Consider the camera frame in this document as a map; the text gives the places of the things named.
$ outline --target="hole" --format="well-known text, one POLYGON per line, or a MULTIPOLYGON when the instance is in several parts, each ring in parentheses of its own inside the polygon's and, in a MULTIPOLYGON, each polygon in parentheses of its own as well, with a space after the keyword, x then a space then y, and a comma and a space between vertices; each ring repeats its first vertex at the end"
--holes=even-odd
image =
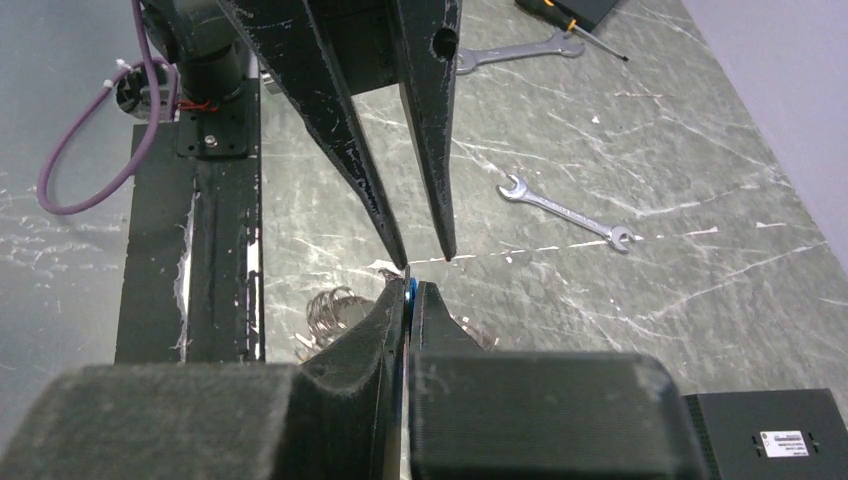
POLYGON ((450 28, 440 28, 433 35, 433 52, 442 60, 452 60, 456 55, 457 45, 459 45, 459 35, 450 28))

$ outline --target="black metal frame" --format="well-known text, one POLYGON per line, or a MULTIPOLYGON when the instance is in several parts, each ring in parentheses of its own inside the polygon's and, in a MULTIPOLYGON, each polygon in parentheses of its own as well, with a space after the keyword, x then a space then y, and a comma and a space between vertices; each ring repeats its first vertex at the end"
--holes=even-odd
POLYGON ((160 126, 135 175, 115 363, 265 359, 259 88, 247 78, 231 104, 160 126), (217 125, 215 147, 202 125, 217 125), (191 142, 197 156, 181 156, 191 142))

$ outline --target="open-end wrench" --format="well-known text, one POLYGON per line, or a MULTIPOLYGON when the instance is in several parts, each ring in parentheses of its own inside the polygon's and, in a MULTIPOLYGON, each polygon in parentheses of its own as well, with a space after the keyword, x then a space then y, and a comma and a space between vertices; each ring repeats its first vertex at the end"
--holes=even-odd
POLYGON ((509 47, 490 48, 488 50, 470 50, 459 48, 456 62, 456 74, 465 75, 474 71, 478 65, 494 62, 505 62, 518 58, 535 57, 538 55, 562 55, 568 58, 579 57, 586 49, 583 45, 568 43, 571 34, 557 30, 550 40, 509 47))
POLYGON ((558 217, 562 217, 571 223, 580 225, 586 230, 603 237, 614 250, 620 253, 628 252, 627 247, 621 243, 622 240, 628 239, 633 241, 636 239, 633 232, 631 232, 627 227, 610 227, 609 225, 598 223, 585 215, 581 215, 563 207, 562 205, 558 205, 547 198, 536 195, 527 188, 527 183, 525 183, 522 178, 516 175, 510 175, 509 178, 512 179, 513 183, 515 183, 515 186, 511 189, 498 186, 498 193, 508 202, 529 203, 530 205, 535 205, 543 210, 547 210, 558 217))

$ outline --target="black box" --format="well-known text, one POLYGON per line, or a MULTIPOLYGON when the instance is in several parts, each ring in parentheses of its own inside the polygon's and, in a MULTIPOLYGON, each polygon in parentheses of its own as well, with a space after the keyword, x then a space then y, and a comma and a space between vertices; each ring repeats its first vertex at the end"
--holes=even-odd
POLYGON ((848 480, 848 432, 828 389, 684 397, 713 480, 848 480))

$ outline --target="screwdriver shaft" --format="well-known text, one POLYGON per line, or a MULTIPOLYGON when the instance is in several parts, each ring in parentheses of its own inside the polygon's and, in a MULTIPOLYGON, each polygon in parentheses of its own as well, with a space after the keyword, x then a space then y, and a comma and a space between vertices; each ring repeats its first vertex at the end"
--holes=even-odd
POLYGON ((616 52, 615 50, 612 49, 612 47, 610 47, 606 43, 602 42, 600 38, 592 35, 591 33, 587 32, 586 30, 583 30, 576 23, 574 24, 573 27, 571 27, 571 30, 574 31, 574 33, 576 33, 577 35, 580 35, 581 37, 585 38, 586 40, 592 42, 593 44, 595 44, 595 46, 597 46, 601 50, 603 50, 603 51, 605 51, 609 54, 615 55, 616 57, 624 60, 625 62, 630 61, 630 59, 627 58, 627 56, 616 52))

